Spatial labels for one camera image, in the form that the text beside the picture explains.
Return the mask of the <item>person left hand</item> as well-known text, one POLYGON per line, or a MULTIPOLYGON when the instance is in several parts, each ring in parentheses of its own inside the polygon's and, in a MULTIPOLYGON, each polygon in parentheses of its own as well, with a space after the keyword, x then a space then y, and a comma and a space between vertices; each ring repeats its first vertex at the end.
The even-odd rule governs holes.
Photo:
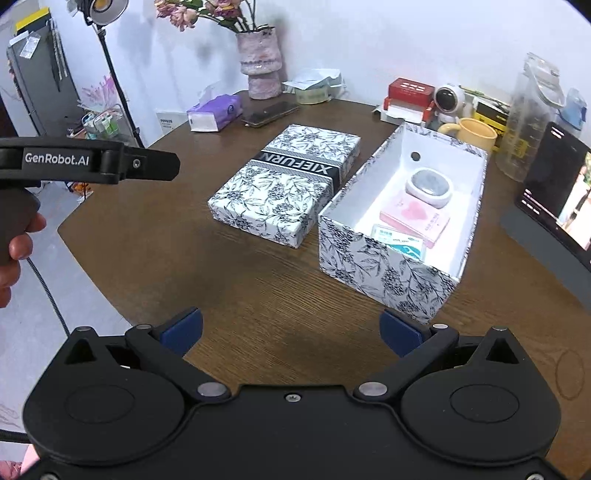
POLYGON ((8 245, 9 262, 0 268, 0 308, 5 308, 11 300, 11 288, 18 282, 21 275, 20 261, 26 260, 33 252, 33 241, 30 233, 42 231, 46 227, 46 219, 37 213, 23 234, 13 238, 8 245))

